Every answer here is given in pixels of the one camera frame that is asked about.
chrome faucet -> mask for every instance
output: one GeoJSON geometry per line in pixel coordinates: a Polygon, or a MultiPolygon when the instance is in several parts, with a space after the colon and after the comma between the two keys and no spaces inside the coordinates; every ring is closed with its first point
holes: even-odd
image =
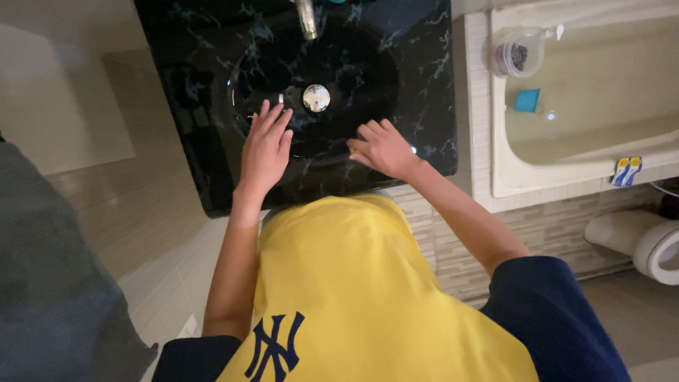
{"type": "Polygon", "coordinates": [[[297,6],[297,13],[299,14],[299,23],[301,25],[301,32],[304,34],[304,39],[313,40],[318,37],[316,33],[316,21],[314,20],[314,2],[313,0],[290,0],[297,6]]]}

navy blue logo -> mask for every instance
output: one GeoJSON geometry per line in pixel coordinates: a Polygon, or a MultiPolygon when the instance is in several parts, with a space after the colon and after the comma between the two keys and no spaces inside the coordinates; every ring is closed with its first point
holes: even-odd
{"type": "Polygon", "coordinates": [[[299,362],[299,357],[295,353],[295,335],[297,335],[297,329],[304,321],[304,316],[297,312],[295,314],[295,320],[290,328],[290,334],[288,334],[288,346],[287,349],[284,348],[280,343],[278,343],[278,329],[280,329],[280,323],[283,321],[285,315],[274,315],[271,318],[274,320],[274,327],[271,329],[271,337],[269,337],[264,331],[264,318],[259,320],[259,323],[253,329],[255,333],[255,355],[253,355],[253,361],[250,363],[250,367],[245,371],[245,376],[250,378],[255,372],[257,363],[259,361],[259,354],[261,353],[261,344],[266,344],[266,350],[264,351],[264,356],[259,363],[259,368],[255,376],[250,380],[252,382],[259,382],[261,380],[262,374],[264,374],[264,369],[269,364],[269,359],[272,358],[274,363],[274,372],[276,373],[276,382],[283,382],[286,377],[286,372],[283,370],[283,366],[280,364],[280,357],[283,357],[285,364],[288,366],[288,371],[292,371],[297,363],[299,362]]]}

bathtub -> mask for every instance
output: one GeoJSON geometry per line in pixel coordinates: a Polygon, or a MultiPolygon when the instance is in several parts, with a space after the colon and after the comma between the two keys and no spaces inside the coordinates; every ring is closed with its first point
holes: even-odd
{"type": "Polygon", "coordinates": [[[490,14],[491,34],[559,24],[561,40],[547,40],[532,77],[492,76],[493,197],[609,177],[626,156],[644,169],[679,162],[679,1],[550,1],[490,14]],[[535,88],[536,113],[514,111],[517,91],[535,88]]]}

plastic container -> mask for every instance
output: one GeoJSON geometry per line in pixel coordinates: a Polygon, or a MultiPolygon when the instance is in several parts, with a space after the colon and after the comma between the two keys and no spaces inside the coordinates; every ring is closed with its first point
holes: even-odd
{"type": "Polygon", "coordinates": [[[543,64],[545,39],[551,29],[517,27],[504,32],[493,44],[493,68],[500,77],[530,77],[543,64]]]}

right hand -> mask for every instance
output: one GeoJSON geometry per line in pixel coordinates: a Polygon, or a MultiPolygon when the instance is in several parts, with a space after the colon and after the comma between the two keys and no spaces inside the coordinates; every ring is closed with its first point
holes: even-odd
{"type": "Polygon", "coordinates": [[[371,120],[360,125],[358,132],[365,141],[349,139],[347,145],[353,153],[349,156],[351,160],[404,181],[408,181],[418,165],[424,162],[388,120],[380,123],[371,120]]]}

